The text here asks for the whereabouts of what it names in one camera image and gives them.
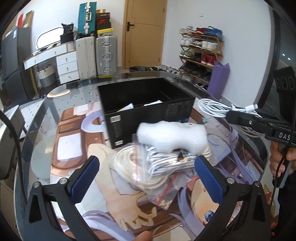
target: shoe rack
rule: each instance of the shoe rack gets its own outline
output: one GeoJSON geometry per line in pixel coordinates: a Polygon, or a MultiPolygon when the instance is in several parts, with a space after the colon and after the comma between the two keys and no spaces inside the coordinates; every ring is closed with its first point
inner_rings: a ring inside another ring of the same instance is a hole
{"type": "MultiPolygon", "coordinates": [[[[222,44],[224,42],[221,41],[219,38],[214,37],[214,36],[197,35],[197,34],[182,34],[182,36],[183,37],[184,36],[189,36],[191,38],[194,38],[195,40],[204,40],[204,41],[211,40],[211,41],[214,41],[214,42],[216,42],[218,44],[217,49],[215,51],[210,51],[210,50],[207,50],[207,49],[202,49],[201,47],[193,47],[193,46],[180,45],[183,51],[188,51],[190,49],[194,49],[194,50],[197,50],[197,51],[201,52],[201,54],[204,54],[204,53],[212,54],[212,55],[214,55],[216,57],[217,60],[221,60],[221,58],[223,58],[223,52],[222,52],[221,46],[222,46],[222,44]]],[[[206,64],[203,64],[203,63],[200,63],[200,62],[193,61],[190,58],[180,57],[180,59],[183,62],[183,65],[182,66],[184,66],[186,64],[186,62],[192,62],[192,63],[195,63],[197,65],[203,66],[203,67],[205,67],[205,68],[207,68],[209,70],[213,70],[213,67],[211,67],[209,65],[206,65],[206,64]]],[[[204,83],[205,85],[209,85],[209,81],[206,81],[206,80],[204,80],[204,79],[202,79],[202,78],[200,78],[198,76],[195,76],[193,74],[189,74],[186,71],[182,70],[181,68],[179,68],[179,71],[182,72],[183,74],[187,74],[189,76],[192,76],[194,78],[197,78],[200,82],[204,83]]],[[[203,92],[206,92],[205,89],[200,88],[197,84],[193,84],[193,85],[195,87],[197,87],[198,89],[202,90],[203,92]]]]}

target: door frame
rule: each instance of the door frame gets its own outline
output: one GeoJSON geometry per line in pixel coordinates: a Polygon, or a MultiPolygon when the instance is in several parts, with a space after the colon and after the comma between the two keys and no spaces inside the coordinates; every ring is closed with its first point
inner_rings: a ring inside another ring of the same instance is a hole
{"type": "MultiPolygon", "coordinates": [[[[122,31],[122,67],[123,69],[126,68],[125,60],[126,60],[126,30],[127,30],[127,12],[128,12],[128,2],[130,0],[125,0],[124,4],[124,16],[123,16],[123,31],[122,31]]],[[[162,32],[162,39],[161,39],[161,55],[160,55],[160,61],[161,64],[162,61],[162,52],[163,52],[163,42],[164,42],[164,34],[165,34],[165,23],[166,23],[166,13],[167,13],[167,7],[168,7],[168,0],[165,0],[165,14],[163,18],[163,32],[162,32]]]]}

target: white wall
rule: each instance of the white wall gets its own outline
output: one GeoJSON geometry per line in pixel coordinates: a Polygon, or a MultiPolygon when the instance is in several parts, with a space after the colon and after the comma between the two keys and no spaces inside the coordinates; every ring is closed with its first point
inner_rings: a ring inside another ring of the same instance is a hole
{"type": "Polygon", "coordinates": [[[168,0],[162,64],[180,67],[179,29],[193,25],[223,31],[230,76],[223,97],[237,106],[253,104],[271,46],[271,18],[263,0],[168,0]]]}
{"type": "MultiPolygon", "coordinates": [[[[33,10],[32,51],[36,51],[35,42],[38,36],[48,29],[64,24],[74,23],[78,27],[79,5],[87,0],[32,0],[18,14],[24,15],[33,10]]],[[[97,0],[97,9],[111,12],[114,34],[118,37],[118,64],[122,61],[122,29],[125,0],[97,0]]]]}

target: anime character illustration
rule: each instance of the anime character illustration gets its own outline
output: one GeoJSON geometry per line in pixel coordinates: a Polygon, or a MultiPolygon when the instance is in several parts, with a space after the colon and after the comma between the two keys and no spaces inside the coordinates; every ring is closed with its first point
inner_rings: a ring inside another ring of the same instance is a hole
{"type": "MultiPolygon", "coordinates": [[[[250,154],[247,144],[238,142],[235,131],[200,114],[196,104],[189,122],[205,125],[215,157],[212,165],[225,177],[239,183],[259,179],[262,161],[250,154]]],[[[69,177],[89,156],[97,156],[100,171],[76,208],[100,240],[132,241],[145,230],[151,231],[155,240],[194,240],[219,206],[211,200],[195,171],[178,173],[182,181],[169,207],[163,209],[114,171],[116,154],[109,144],[99,102],[65,110],[56,132],[51,183],[69,177]]],[[[53,205],[63,231],[73,237],[58,205],[53,205]]],[[[240,206],[238,202],[232,219],[240,206]]]]}

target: metal screw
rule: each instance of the metal screw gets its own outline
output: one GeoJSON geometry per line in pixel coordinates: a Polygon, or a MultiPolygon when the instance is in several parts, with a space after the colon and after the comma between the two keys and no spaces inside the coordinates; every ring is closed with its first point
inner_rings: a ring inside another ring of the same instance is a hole
{"type": "Polygon", "coordinates": [[[258,181],[256,181],[256,182],[255,182],[255,186],[256,186],[256,187],[260,187],[260,186],[261,186],[261,183],[258,182],[258,181]]]}
{"type": "Polygon", "coordinates": [[[235,180],[233,179],[233,178],[227,178],[227,182],[229,183],[229,184],[234,184],[235,183],[235,180]]]}
{"type": "Polygon", "coordinates": [[[59,181],[59,183],[60,183],[60,184],[66,184],[67,181],[68,181],[67,178],[62,178],[62,179],[59,181]]]}
{"type": "Polygon", "coordinates": [[[39,185],[40,185],[40,182],[35,182],[35,183],[33,184],[33,187],[34,187],[34,188],[37,188],[37,187],[39,187],[39,185]]]}

